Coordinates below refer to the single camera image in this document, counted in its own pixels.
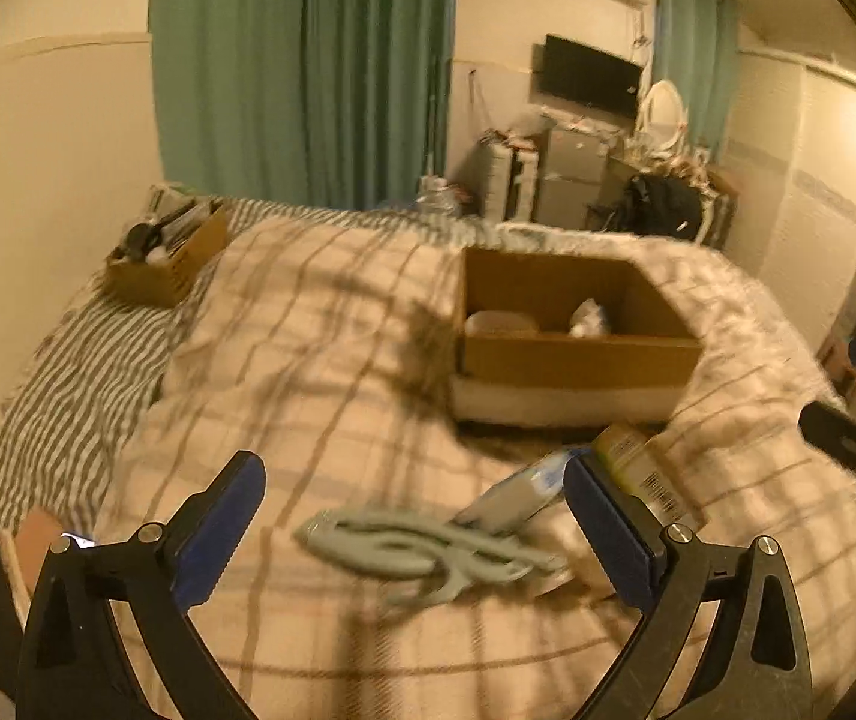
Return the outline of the green curtain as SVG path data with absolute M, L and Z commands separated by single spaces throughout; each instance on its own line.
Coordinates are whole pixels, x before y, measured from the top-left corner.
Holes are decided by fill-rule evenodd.
M 149 0 L 169 181 L 337 210 L 446 171 L 455 0 Z
M 667 80 L 688 112 L 688 143 L 719 154 L 738 75 L 737 0 L 656 0 L 652 80 Z

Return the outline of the small cardboard box with clutter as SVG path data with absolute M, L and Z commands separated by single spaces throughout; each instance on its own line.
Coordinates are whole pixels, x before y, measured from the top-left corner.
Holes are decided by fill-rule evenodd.
M 229 206 L 179 187 L 153 188 L 149 205 L 106 257 L 107 296 L 140 307 L 176 307 L 231 239 Z

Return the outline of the green curtain left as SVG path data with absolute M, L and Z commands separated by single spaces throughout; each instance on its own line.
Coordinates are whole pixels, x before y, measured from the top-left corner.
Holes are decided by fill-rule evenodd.
M 455 0 L 149 0 L 169 181 L 337 210 L 446 171 Z

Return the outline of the green curtain right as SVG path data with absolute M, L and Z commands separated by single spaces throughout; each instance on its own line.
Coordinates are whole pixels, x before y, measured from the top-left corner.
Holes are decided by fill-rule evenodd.
M 737 0 L 656 0 L 652 80 L 667 80 L 688 112 L 688 143 L 719 154 L 738 75 Z

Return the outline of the white oval vanity mirror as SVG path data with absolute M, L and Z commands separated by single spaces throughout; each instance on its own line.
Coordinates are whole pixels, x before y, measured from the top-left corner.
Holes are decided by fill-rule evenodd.
M 686 133 L 686 107 L 680 91 L 670 80 L 649 88 L 638 109 L 636 135 L 651 149 L 672 149 Z

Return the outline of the grey striped bed sheet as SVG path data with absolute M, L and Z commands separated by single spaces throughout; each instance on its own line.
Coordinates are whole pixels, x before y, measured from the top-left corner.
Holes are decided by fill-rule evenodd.
M 617 257 L 618 236 L 533 223 L 451 220 L 436 211 L 323 210 L 231 199 L 231 244 L 215 255 L 174 309 L 135 307 L 107 293 L 106 278 L 81 289 L 0 403 L 0 530 L 37 504 L 78 527 L 96 522 L 125 444 L 163 391 L 177 349 L 205 320 L 211 302 L 259 232 L 304 238 L 330 227 L 376 241 L 413 236 L 436 249 L 480 245 L 526 254 Z

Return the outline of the white sliding wardrobe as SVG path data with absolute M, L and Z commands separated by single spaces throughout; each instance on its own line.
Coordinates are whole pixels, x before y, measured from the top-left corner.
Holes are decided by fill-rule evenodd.
M 740 52 L 720 167 L 738 192 L 724 252 L 820 348 L 856 272 L 856 73 Z

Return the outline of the grey mini fridge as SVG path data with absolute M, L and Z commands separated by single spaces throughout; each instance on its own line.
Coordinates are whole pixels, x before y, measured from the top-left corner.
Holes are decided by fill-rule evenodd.
M 561 229 L 599 226 L 608 146 L 597 133 L 551 127 L 538 137 L 533 221 Z

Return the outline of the white plush toy figure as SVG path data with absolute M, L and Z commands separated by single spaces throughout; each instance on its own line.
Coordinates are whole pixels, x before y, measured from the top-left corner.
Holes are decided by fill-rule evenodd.
M 600 338 L 610 335 L 605 310 L 594 299 L 586 299 L 569 319 L 569 335 L 574 338 Z

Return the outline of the brown cardboard box on bed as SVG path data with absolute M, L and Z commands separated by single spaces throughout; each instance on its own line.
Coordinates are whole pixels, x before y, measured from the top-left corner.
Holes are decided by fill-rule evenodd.
M 586 299 L 603 307 L 610 335 L 569 335 Z M 702 355 L 662 289 L 623 259 L 470 247 L 453 328 L 450 412 L 489 426 L 665 422 Z

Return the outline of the green white barcode box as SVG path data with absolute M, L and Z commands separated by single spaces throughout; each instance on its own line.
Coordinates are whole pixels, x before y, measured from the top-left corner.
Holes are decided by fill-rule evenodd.
M 621 487 L 639 497 L 662 525 L 681 523 L 695 533 L 704 527 L 704 518 L 668 473 L 667 460 L 638 427 L 610 424 L 592 447 Z

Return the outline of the white suitcase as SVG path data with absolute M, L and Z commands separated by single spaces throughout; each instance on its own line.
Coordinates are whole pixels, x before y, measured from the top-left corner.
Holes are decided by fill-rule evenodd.
M 483 138 L 471 153 L 470 188 L 486 221 L 532 220 L 538 179 L 538 154 L 527 138 Z

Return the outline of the black clothes on chair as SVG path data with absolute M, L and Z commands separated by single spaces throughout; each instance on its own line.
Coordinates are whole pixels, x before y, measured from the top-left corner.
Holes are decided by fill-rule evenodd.
M 640 172 L 624 186 L 605 229 L 695 242 L 703 221 L 699 190 L 678 177 Z

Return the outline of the large clear water jug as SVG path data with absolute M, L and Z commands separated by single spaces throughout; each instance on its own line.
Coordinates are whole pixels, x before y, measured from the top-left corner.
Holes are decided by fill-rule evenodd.
M 441 215 L 460 215 L 460 202 L 455 188 L 442 176 L 428 174 L 419 179 L 418 197 L 415 200 L 419 210 Z

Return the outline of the black wall television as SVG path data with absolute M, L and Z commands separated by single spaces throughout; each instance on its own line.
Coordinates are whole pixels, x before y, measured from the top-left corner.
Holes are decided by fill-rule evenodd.
M 538 85 L 543 94 L 633 119 L 641 76 L 640 65 L 548 34 Z

